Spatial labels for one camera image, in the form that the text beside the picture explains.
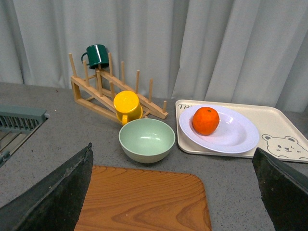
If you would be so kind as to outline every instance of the countertop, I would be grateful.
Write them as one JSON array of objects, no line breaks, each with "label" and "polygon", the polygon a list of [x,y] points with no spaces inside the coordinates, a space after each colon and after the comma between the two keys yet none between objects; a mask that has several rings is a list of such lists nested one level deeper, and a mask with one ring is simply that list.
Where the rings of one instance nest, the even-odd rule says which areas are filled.
[{"label": "countertop", "polygon": [[[164,99],[152,101],[163,105]],[[165,120],[176,133],[176,100],[167,100]],[[94,164],[191,173],[205,186],[214,231],[273,231],[261,200],[251,159],[195,155],[175,144],[162,161],[141,164],[123,152],[121,125],[74,102],[72,90],[0,83],[0,104],[45,108],[50,118],[0,168],[0,207],[43,179],[82,148],[92,143]],[[284,112],[308,138],[308,115]],[[308,176],[308,165],[286,162]]]}]

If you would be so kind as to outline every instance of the cartoon bear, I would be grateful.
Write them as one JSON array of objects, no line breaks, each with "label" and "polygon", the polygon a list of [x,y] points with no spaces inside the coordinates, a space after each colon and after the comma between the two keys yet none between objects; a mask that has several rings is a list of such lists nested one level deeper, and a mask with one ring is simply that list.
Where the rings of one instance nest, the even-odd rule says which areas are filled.
[{"label": "cartoon bear", "polygon": [[268,151],[277,157],[308,160],[308,151],[298,144],[297,139],[291,136],[281,138],[264,134],[262,138],[267,142]]}]

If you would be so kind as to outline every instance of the tray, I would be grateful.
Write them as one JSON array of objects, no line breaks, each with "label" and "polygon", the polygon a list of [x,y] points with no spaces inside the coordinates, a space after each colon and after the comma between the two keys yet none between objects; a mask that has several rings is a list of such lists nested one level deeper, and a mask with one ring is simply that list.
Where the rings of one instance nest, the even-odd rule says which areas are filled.
[{"label": "tray", "polygon": [[[224,106],[247,117],[255,124],[259,131],[260,139],[257,146],[244,153],[227,154],[209,150],[191,141],[181,130],[179,117],[186,108],[199,104]],[[256,148],[260,147],[280,160],[308,163],[308,140],[292,122],[276,108],[194,100],[178,100],[175,103],[175,107],[178,144],[184,152],[189,154],[252,158]]]},{"label": "tray", "polygon": [[75,231],[211,231],[202,181],[192,174],[93,166]]}]

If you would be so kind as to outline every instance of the mug handle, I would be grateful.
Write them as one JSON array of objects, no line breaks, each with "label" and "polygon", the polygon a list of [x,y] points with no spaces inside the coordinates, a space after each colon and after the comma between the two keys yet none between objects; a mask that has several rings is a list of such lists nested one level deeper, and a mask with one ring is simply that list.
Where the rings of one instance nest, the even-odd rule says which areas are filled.
[{"label": "mug handle", "polygon": [[123,126],[124,126],[125,124],[127,124],[127,119],[128,119],[127,115],[123,115],[123,116],[122,116],[122,125],[123,125]]},{"label": "mug handle", "polygon": [[84,53],[82,56],[81,56],[81,62],[83,63],[83,56],[85,56],[86,54],[88,54],[87,52]]}]

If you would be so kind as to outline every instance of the wooden cutting board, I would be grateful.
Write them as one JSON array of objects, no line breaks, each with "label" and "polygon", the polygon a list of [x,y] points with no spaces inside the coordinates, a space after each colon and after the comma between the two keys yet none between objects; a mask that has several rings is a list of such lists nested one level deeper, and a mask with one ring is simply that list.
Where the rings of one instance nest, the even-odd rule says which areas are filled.
[{"label": "wooden cutting board", "polygon": [[212,231],[195,175],[93,166],[75,231]]}]

